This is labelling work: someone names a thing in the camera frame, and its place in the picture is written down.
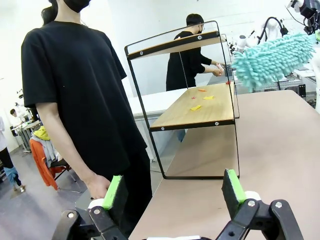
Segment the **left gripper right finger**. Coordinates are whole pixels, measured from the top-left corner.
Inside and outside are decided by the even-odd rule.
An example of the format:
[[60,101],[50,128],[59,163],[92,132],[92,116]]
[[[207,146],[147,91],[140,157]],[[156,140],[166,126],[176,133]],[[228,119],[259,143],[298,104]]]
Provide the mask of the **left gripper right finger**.
[[264,203],[257,192],[243,190],[233,169],[224,171],[221,190],[230,221],[218,235],[218,240],[244,240],[250,231],[260,231],[267,240],[304,238],[286,200]]

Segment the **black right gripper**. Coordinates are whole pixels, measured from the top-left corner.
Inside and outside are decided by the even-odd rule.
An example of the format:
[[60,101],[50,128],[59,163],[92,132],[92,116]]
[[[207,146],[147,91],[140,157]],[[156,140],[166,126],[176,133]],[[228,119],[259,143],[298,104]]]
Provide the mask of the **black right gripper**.
[[319,0],[304,0],[299,8],[300,14],[305,17],[303,20],[304,31],[310,36],[314,35],[316,40],[320,39],[320,17],[313,16],[320,13]]

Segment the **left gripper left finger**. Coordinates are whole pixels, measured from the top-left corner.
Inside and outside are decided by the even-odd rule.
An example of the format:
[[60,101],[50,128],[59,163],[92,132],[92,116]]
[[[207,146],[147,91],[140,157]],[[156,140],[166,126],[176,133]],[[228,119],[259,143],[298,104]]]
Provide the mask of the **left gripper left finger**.
[[120,225],[128,198],[125,179],[114,176],[104,198],[91,201],[86,210],[64,211],[53,240],[126,240]]

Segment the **person's right hand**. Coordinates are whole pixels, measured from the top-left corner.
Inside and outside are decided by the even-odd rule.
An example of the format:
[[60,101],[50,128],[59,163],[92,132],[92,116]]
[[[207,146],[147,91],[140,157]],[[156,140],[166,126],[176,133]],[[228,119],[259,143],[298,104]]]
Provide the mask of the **person's right hand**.
[[94,199],[103,199],[107,194],[111,182],[105,177],[93,173],[86,181],[85,184]]

